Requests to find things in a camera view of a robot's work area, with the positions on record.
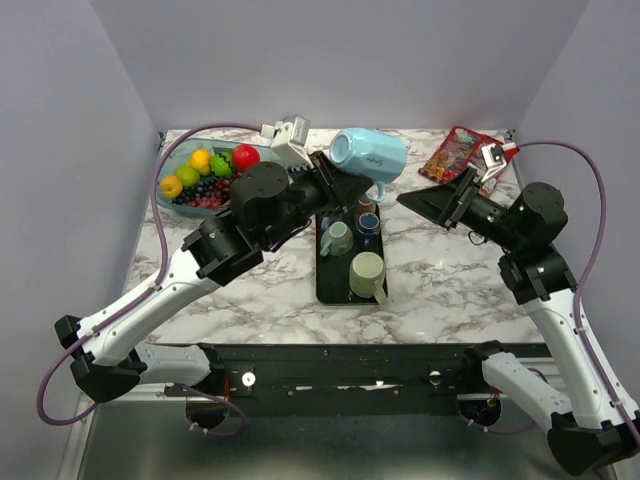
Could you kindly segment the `light blue hexagonal mug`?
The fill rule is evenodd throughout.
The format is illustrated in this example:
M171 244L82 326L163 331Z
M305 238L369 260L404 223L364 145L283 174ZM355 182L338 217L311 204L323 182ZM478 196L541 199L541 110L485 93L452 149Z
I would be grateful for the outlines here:
M377 190L366 197L375 203L385 198L385 187L405 169L407 145L399 138L371 129L340 130L328 149L329 160L339 170L369 178Z

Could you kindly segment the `mint green bird-print mug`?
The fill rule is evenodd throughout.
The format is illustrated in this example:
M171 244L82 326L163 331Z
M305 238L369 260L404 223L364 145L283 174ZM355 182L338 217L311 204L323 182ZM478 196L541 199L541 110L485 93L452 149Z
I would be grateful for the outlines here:
M341 256L351 250L354 244L353 233L343 221L332 223L320 239L320 256Z

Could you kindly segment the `light green ceramic mug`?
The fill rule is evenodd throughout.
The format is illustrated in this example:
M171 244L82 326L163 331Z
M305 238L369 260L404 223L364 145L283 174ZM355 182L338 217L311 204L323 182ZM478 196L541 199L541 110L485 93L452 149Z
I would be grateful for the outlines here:
M386 264L383 258L373 252L357 254L349 270L349 288L353 294L361 298L373 298L378 304L387 302L384 290Z

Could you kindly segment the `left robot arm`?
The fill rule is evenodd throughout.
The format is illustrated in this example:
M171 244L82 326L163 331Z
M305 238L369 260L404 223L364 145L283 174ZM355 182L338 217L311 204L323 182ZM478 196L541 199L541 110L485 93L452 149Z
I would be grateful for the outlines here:
M201 395L222 380L220 361L198 345L155 345L146 336L180 310L259 265L308 226L317 213L348 211L375 182L335 167L318 151L309 168L287 172L259 162L230 189L231 205L205 219L164 261L156 277L139 284L102 311L55 324L73 358L80 389L97 403L135 386L183 384Z

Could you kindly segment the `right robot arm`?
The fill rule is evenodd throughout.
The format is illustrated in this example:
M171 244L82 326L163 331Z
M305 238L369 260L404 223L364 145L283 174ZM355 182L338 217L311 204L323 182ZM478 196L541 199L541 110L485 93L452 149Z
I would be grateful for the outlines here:
M468 169L448 184L397 200L436 225L463 224L502 248L500 276L542 335L565 390L557 391L497 341L466 349L462 384L506 394L545 433L556 462L570 475L638 454L632 430L639 407L617 383L585 314L575 308L577 283L553 245L568 222L561 192L534 182L503 207L480 194L474 178Z

